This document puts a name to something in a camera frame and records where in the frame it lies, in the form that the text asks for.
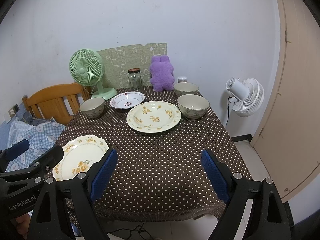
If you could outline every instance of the blue gripper pad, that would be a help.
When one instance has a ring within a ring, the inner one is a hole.
[[[201,164],[218,198],[227,204],[230,200],[227,182],[206,150],[202,151]]]
[[[26,139],[23,139],[22,141],[18,142],[17,144],[11,146],[9,149],[7,149],[5,158],[8,161],[13,161],[16,158],[18,158],[21,154],[23,154],[25,151],[29,149],[29,142]]]
[[[106,189],[106,185],[109,182],[109,179],[117,165],[118,161],[118,154],[116,150],[113,150],[101,169],[99,170],[98,174],[92,181],[91,185],[91,193],[90,193],[90,200],[93,203],[96,199],[101,198],[104,190]]]

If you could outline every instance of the door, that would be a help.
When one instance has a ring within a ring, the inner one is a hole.
[[[270,116],[253,146],[286,201],[320,161],[320,27],[302,0],[283,0],[283,5],[284,69]]]

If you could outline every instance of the electric fan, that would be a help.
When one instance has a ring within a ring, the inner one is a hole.
[[[97,85],[98,91],[92,94],[92,98],[103,97],[107,100],[117,94],[114,88],[103,88],[104,65],[101,56],[93,50],[80,49],[73,54],[69,70],[73,79],[80,85],[86,87]]]
[[[228,114],[233,109],[241,117],[252,115],[259,109],[264,99],[263,87],[254,78],[248,78],[242,82],[230,78],[226,89],[234,96],[228,101]]]

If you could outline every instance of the white fan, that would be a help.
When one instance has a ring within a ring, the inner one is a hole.
[[[240,82],[232,77],[227,82],[226,89],[234,96],[228,101],[228,115],[232,109],[241,117],[252,115],[259,109],[264,99],[263,87],[254,78]]]

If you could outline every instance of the purple stuffed animal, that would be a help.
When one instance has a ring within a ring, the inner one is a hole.
[[[153,56],[151,58],[150,72],[152,75],[150,83],[153,85],[155,92],[173,90],[173,66],[167,55]]]

